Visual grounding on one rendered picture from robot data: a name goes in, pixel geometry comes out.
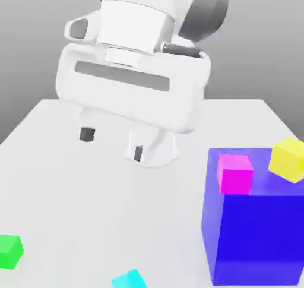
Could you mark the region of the large blue box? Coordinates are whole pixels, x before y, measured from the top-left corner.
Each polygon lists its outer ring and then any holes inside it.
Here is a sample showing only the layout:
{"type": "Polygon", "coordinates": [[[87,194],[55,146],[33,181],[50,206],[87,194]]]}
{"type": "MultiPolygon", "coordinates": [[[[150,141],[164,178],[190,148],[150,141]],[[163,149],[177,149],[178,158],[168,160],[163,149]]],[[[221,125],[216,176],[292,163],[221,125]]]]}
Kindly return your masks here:
{"type": "Polygon", "coordinates": [[[304,269],[304,179],[289,182],[268,170],[269,148],[211,148],[202,236],[215,286],[293,286],[304,269]],[[221,154],[244,154],[254,168],[249,195],[219,191],[221,154]]]}

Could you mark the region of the small yellow cube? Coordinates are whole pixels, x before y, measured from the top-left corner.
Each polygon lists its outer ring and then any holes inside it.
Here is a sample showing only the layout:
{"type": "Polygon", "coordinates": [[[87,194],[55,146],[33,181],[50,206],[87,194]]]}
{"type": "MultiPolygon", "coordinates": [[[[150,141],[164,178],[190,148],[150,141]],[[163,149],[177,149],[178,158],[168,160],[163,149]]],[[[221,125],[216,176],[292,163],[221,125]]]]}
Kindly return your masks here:
{"type": "Polygon", "coordinates": [[[304,142],[286,138],[275,144],[268,170],[292,183],[304,179],[304,142]]]}

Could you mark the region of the small cyan cube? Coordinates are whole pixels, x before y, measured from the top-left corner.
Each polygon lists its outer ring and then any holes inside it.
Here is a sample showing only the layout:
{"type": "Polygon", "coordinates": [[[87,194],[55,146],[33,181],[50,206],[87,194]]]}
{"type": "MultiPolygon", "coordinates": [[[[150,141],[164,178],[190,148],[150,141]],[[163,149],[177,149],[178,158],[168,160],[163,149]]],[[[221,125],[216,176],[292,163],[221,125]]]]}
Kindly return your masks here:
{"type": "Polygon", "coordinates": [[[112,279],[112,288],[148,288],[137,269],[112,279]]]}

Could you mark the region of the small green cube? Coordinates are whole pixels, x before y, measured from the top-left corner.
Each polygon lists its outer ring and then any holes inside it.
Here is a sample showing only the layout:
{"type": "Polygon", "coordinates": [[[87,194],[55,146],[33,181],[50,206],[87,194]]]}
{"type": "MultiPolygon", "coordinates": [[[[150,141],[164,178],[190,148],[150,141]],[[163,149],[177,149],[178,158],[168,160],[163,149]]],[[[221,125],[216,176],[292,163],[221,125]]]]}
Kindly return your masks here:
{"type": "Polygon", "coordinates": [[[0,235],[0,269],[13,270],[24,253],[18,235],[0,235]]]}

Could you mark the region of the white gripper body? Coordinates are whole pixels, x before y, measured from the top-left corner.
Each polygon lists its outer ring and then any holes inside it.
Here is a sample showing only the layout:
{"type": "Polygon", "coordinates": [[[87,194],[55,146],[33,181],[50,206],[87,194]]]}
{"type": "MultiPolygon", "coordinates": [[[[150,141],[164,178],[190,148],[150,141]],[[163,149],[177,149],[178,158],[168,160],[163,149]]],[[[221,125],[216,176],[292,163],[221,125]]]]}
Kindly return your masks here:
{"type": "Polygon", "coordinates": [[[196,129],[211,60],[70,43],[56,75],[60,99],[175,133],[196,129]]]}

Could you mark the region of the small magenta cube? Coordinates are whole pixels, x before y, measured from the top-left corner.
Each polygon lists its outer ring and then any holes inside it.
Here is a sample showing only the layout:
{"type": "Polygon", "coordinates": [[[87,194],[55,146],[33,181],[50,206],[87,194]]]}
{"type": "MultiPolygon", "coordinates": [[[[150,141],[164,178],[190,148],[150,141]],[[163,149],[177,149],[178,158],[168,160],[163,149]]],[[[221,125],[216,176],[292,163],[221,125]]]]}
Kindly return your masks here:
{"type": "Polygon", "coordinates": [[[249,195],[254,168],[247,155],[221,154],[218,158],[217,181],[221,194],[249,195]]]}

